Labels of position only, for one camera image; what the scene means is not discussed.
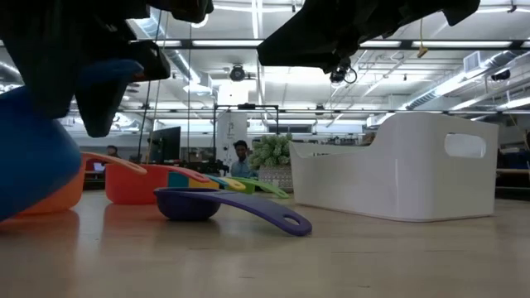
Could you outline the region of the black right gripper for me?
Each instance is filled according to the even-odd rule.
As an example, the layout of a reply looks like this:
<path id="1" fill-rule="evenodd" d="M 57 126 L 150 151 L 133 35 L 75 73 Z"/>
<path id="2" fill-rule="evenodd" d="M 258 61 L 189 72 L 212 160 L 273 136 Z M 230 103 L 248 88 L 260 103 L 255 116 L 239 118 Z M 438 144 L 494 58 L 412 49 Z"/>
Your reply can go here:
<path id="1" fill-rule="evenodd" d="M 475 13 L 480 0 L 306 0 L 305 6 L 257 47 L 264 66 L 334 69 L 359 41 L 388 38 L 440 12 L 450 26 Z"/>

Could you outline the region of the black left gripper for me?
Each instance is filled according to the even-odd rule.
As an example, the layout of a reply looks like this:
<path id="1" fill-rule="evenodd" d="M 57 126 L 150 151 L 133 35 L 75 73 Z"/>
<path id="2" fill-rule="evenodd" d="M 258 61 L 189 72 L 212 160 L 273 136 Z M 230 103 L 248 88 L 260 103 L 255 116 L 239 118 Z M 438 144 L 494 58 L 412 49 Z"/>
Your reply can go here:
<path id="1" fill-rule="evenodd" d="M 132 80 L 168 79 L 171 67 L 153 41 L 137 41 L 130 19 L 156 8 L 199 23 L 212 0 L 0 0 L 0 41 L 34 94 L 33 106 L 62 118 L 76 100 L 90 137 L 106 137 Z M 81 73 L 109 60 L 132 60 L 142 70 L 97 79 L 84 87 Z"/>

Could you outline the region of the red plastic measuring cup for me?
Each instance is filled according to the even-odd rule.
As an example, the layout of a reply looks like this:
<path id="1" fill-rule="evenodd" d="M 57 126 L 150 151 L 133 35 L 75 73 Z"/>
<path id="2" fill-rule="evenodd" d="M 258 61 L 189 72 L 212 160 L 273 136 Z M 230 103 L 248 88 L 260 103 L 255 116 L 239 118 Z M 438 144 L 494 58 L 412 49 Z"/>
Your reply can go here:
<path id="1" fill-rule="evenodd" d="M 210 179 L 197 171 L 164 165 L 138 165 L 133 168 L 118 164 L 106 165 L 105 193 L 114 204 L 155 204 L 154 190 L 167 187 L 171 172 L 207 183 Z"/>

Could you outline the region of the blue plastic measuring cup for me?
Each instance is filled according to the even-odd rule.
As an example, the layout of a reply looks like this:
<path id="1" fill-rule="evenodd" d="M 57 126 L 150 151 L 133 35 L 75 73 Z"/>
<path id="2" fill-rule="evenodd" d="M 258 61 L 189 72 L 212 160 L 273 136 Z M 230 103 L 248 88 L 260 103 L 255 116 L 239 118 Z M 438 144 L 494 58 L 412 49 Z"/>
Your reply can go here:
<path id="1" fill-rule="evenodd" d="M 0 223 L 69 184 L 84 165 L 70 134 L 33 99 L 26 85 L 0 94 Z"/>

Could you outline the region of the orange plastic measuring cup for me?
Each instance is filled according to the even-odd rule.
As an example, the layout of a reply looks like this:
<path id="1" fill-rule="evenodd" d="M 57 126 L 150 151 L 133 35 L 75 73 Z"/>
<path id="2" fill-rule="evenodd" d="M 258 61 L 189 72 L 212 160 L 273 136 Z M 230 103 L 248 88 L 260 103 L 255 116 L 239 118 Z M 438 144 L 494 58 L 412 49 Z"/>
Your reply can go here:
<path id="1" fill-rule="evenodd" d="M 93 152 L 83 152 L 79 172 L 68 184 L 51 195 L 48 195 L 37 204 L 32 205 L 32 207 L 19 212 L 16 216 L 59 213 L 76 206 L 83 193 L 86 161 L 91 159 L 106 161 L 107 163 L 121 166 L 139 175 L 145 175 L 147 173 L 146 169 L 130 161 Z"/>

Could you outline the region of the purple plastic measuring cup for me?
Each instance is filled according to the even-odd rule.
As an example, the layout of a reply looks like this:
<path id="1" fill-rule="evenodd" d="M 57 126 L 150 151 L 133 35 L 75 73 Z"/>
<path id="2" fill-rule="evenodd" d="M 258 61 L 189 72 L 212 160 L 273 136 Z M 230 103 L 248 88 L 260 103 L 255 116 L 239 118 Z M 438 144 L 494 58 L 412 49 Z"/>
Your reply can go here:
<path id="1" fill-rule="evenodd" d="M 255 195 L 211 188 L 164 187 L 154 190 L 159 211 L 173 221 L 205 221 L 222 204 L 241 209 L 264 219 L 282 231 L 297 237 L 312 232 L 305 217 L 281 204 Z"/>

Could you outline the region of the green plastic measuring cup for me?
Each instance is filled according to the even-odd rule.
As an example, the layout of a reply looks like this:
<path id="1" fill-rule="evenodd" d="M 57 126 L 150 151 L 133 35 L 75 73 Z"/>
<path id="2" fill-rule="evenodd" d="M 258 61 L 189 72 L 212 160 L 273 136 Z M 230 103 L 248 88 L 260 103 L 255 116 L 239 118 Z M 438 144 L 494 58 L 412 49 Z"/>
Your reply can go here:
<path id="1" fill-rule="evenodd" d="M 285 192 L 284 190 L 281 190 L 277 186 L 270 185 L 265 182 L 261 182 L 260 180 L 242 178 L 242 177 L 232 177 L 232 180 L 236 180 L 237 182 L 244 185 L 245 189 L 241 190 L 241 192 L 247 195 L 252 195 L 255 192 L 256 188 L 259 188 L 260 190 L 274 194 L 279 199 L 289 198 L 289 194 Z"/>

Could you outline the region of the yellow plastic measuring cup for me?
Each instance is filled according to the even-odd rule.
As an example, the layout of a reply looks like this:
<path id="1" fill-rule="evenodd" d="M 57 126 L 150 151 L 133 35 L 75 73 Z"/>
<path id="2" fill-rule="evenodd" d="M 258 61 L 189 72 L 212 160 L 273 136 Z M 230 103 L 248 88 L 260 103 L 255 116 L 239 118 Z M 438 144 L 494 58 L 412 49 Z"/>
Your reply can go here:
<path id="1" fill-rule="evenodd" d="M 233 180 L 231 178 L 210 176 L 209 179 L 210 180 L 207 182 L 199 182 L 197 180 L 190 180 L 189 187 L 234 190 L 234 191 L 246 190 L 246 186 L 243 183 Z"/>

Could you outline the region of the white plastic basket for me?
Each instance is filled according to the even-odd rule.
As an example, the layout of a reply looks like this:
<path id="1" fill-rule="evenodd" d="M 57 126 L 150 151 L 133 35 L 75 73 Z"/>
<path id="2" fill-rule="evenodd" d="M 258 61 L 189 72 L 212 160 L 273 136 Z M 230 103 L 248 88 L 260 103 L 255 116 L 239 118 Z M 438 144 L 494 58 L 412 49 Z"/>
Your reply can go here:
<path id="1" fill-rule="evenodd" d="M 398 113 L 366 147 L 293 142 L 298 204 L 405 222 L 494 212 L 499 128 L 434 113 Z"/>

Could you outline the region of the black monitor screen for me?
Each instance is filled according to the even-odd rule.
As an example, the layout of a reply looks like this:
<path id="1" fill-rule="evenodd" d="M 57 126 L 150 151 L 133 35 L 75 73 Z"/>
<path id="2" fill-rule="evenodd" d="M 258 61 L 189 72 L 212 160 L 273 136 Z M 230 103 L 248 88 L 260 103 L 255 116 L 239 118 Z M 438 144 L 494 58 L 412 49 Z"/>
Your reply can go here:
<path id="1" fill-rule="evenodd" d="M 150 163 L 164 164 L 176 161 L 181 157 L 181 128 L 170 127 L 152 132 L 147 139 L 150 145 Z"/>

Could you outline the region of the green potted succulent plant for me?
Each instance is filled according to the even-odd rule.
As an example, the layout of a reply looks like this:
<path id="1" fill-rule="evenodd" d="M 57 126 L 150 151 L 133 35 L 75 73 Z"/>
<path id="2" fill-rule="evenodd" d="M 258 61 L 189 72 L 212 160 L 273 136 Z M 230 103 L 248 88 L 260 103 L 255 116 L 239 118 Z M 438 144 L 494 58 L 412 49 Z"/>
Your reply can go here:
<path id="1" fill-rule="evenodd" d="M 249 164 L 258 180 L 287 192 L 293 192 L 290 142 L 292 135 L 263 135 L 253 143 Z"/>

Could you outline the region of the black aluminium rig frame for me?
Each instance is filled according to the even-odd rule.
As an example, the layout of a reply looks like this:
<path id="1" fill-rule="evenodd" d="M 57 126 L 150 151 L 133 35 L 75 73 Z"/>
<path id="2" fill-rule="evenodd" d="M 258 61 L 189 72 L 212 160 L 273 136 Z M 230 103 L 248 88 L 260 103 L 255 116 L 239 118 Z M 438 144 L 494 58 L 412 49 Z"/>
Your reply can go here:
<path id="1" fill-rule="evenodd" d="M 530 119 L 530 40 L 374 40 L 352 56 L 354 84 L 332 84 L 318 68 L 262 66 L 255 40 L 159 40 L 173 74 L 127 92 L 121 109 L 170 122 L 248 113 L 263 125 L 372 129 L 398 113 L 429 112 L 473 120 Z M 243 65 L 246 78 L 229 72 Z"/>

